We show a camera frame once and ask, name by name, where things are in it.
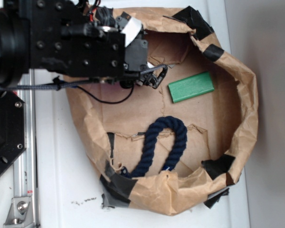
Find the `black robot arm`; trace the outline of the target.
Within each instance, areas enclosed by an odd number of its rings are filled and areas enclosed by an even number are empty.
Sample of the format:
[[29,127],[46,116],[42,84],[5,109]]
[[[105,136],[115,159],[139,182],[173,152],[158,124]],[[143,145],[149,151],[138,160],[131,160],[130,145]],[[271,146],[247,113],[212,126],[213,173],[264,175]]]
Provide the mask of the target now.
[[6,0],[0,9],[0,90],[59,90],[90,83],[157,88],[141,21],[81,0]]

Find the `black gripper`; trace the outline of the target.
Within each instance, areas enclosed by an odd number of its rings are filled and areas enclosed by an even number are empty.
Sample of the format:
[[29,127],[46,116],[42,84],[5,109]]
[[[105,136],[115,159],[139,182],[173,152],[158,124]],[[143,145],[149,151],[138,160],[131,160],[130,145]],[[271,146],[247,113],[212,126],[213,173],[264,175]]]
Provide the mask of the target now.
[[88,12],[86,23],[61,28],[61,37],[69,42],[66,75],[85,77],[93,83],[120,82],[125,88],[138,84],[156,89],[168,67],[148,66],[144,35],[142,22],[126,12],[114,17],[112,9],[99,7],[95,19]]

